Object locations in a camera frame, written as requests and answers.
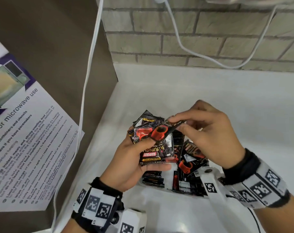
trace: kopiko logo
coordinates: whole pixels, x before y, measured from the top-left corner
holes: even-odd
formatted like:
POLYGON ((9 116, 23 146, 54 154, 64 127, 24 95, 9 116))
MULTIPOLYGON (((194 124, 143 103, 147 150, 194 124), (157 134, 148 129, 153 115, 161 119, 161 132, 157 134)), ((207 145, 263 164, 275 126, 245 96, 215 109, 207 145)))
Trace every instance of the kopiko logo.
POLYGON ((143 157, 157 156, 157 152, 144 153, 143 157))

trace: hand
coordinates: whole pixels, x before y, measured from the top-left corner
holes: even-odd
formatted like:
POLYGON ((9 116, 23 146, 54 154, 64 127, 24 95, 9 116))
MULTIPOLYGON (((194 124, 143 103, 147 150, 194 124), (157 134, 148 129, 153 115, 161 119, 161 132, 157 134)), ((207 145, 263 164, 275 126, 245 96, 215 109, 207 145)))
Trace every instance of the hand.
POLYGON ((129 135, 126 134, 126 138, 118 146, 112 161, 101 175, 100 180, 104 184, 124 192, 135 186, 145 171, 170 170, 171 165, 165 163, 139 165, 139 154, 151 148, 154 144, 155 141, 151 138, 133 144, 129 135))
POLYGON ((187 120, 178 130, 189 137, 202 153, 223 168, 238 164, 245 155, 228 116, 199 100, 190 110, 178 113, 170 122, 187 120))

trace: device on wrist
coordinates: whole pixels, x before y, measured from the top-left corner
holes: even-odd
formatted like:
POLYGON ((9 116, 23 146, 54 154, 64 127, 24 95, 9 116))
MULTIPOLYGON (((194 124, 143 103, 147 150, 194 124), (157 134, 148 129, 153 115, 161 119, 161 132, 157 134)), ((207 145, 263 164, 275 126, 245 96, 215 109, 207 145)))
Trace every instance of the device on wrist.
POLYGON ((115 212, 124 210, 121 199, 122 192, 105 185, 97 177, 80 192, 71 217, 89 233, 105 232, 115 212))
POLYGON ((285 181, 253 152, 245 150, 241 162, 223 169, 225 188, 249 208, 278 208, 288 203, 285 181))

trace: brick wall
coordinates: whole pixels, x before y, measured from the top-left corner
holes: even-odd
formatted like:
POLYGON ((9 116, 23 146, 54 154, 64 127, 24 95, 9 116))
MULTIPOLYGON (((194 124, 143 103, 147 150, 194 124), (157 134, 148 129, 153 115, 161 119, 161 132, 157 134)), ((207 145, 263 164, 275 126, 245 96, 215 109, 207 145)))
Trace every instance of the brick wall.
MULTIPOLYGON (((204 0, 169 3, 183 45, 231 66, 249 56, 270 12, 204 0)), ((180 48, 168 12, 153 0, 104 0, 102 22, 114 62, 218 67, 180 48)), ((294 5, 277 9, 253 59, 242 69, 294 72, 294 5)))

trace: microwave image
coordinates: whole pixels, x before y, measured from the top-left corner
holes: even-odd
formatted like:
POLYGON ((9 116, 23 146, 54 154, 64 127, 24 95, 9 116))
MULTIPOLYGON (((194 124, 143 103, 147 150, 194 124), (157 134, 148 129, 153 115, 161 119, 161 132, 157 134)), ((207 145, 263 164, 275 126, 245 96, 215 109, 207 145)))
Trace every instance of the microwave image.
POLYGON ((7 62, 0 67, 0 108, 30 79, 13 63, 7 62))

